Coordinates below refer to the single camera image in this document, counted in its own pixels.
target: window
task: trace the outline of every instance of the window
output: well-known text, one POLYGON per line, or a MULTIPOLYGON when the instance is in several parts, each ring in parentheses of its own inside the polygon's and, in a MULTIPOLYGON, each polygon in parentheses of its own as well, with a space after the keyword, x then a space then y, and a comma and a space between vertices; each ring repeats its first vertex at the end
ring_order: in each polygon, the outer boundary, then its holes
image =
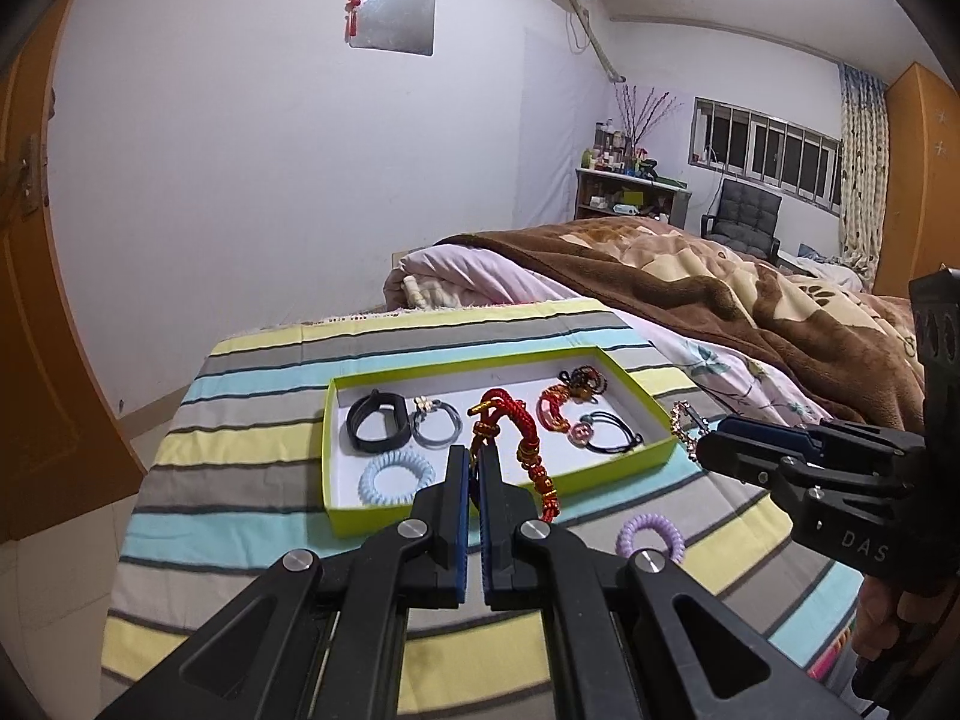
POLYGON ((840 212, 840 143, 819 132, 701 100, 690 130, 690 164, 737 175, 840 212))

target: black hair tie with pink charm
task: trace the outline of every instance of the black hair tie with pink charm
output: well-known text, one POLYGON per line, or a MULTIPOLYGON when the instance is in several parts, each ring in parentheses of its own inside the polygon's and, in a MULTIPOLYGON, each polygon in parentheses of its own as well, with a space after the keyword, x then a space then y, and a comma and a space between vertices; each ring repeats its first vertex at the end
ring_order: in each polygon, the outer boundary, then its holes
POLYGON ((630 425, 625 423, 615 413, 610 412, 585 413, 580 417, 580 421, 570 428, 568 435, 570 436, 570 440, 574 442, 575 445, 582 446, 584 449, 589 449, 590 451, 597 452, 601 455, 622 455, 624 452, 629 452, 631 449, 636 449, 643 443, 643 436, 640 435, 640 433, 634 433, 634 431, 630 429, 630 425), (592 443, 594 434, 593 426, 599 422, 613 425, 614 427, 621 429, 624 437, 626 437, 627 442, 618 446, 597 446, 595 443, 592 443))

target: floral curtain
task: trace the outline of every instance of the floral curtain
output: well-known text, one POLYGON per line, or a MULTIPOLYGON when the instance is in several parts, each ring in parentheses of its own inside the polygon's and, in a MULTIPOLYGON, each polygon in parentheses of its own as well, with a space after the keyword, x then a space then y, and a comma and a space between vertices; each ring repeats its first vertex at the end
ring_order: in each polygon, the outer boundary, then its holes
POLYGON ((872 287, 883 241, 890 143, 886 85, 840 65, 843 148, 840 180, 840 261, 872 287))

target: decorative branches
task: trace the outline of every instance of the decorative branches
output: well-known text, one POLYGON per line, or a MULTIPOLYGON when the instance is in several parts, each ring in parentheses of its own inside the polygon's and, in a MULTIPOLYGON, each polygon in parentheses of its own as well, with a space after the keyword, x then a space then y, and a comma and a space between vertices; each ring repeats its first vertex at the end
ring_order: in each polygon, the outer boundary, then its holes
POLYGON ((623 119, 623 134, 627 140, 627 150, 632 153, 646 135, 668 113, 680 104, 669 92, 656 94, 656 87, 650 92, 643 105, 637 108, 637 84, 616 84, 616 104, 623 119))

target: wardrobe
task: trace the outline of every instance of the wardrobe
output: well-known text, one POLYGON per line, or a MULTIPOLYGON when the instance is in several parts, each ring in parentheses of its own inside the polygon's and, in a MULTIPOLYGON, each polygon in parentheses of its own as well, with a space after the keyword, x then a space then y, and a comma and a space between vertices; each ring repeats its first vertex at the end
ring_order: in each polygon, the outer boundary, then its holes
POLYGON ((960 268, 960 97, 916 62, 887 90, 890 175, 875 295, 960 268))

